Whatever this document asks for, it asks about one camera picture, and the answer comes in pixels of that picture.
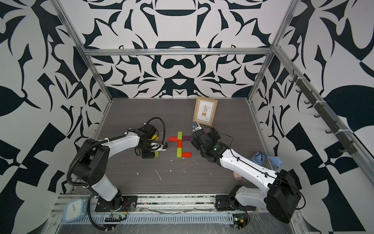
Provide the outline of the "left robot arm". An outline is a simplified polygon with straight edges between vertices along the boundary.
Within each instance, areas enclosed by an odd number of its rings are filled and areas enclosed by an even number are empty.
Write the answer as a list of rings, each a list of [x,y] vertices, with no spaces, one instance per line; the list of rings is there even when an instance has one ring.
[[[161,121],[161,132],[165,134],[165,122],[160,117],[153,117],[143,126],[128,129],[122,135],[104,140],[85,140],[67,171],[68,184],[87,188],[107,209],[119,209],[123,203],[122,193],[107,176],[109,161],[127,150],[134,150],[143,159],[153,159],[157,152],[166,151],[165,136],[160,142],[155,141],[160,132],[152,125],[154,120]]]

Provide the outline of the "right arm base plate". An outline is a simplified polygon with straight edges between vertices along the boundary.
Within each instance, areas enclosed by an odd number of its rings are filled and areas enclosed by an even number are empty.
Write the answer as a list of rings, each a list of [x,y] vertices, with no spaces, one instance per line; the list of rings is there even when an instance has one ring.
[[[256,210],[255,206],[241,205],[234,195],[216,195],[215,196],[215,208],[218,211],[235,211],[235,210],[255,211]]]

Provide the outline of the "lime block bottom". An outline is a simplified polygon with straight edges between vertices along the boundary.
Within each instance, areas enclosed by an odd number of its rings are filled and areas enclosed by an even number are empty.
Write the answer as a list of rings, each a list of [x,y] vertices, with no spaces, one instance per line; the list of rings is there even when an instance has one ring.
[[[176,156],[178,157],[178,158],[182,158],[182,148],[177,148],[177,154],[176,154]]]

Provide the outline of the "purple block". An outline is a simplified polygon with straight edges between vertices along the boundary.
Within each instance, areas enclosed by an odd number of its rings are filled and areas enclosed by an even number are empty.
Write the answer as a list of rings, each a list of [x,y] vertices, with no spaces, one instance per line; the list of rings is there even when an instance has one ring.
[[[183,141],[191,141],[192,137],[191,136],[182,136]]]

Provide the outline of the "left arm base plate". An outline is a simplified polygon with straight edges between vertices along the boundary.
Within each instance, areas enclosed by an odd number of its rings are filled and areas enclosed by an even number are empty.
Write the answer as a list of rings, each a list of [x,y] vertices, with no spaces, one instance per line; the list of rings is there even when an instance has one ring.
[[[116,196],[112,201],[98,197],[96,212],[133,212],[137,207],[138,196]]]

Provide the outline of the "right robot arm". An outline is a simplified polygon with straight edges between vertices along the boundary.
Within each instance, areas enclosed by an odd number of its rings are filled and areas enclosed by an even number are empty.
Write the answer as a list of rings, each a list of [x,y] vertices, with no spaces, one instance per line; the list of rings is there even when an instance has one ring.
[[[229,145],[220,142],[221,137],[214,128],[206,132],[197,122],[193,122],[191,128],[191,143],[203,158],[238,173],[260,190],[258,193],[252,193],[244,186],[233,189],[231,197],[239,208],[263,208],[280,222],[288,224],[291,221],[304,196],[289,172],[276,172],[241,156]]]

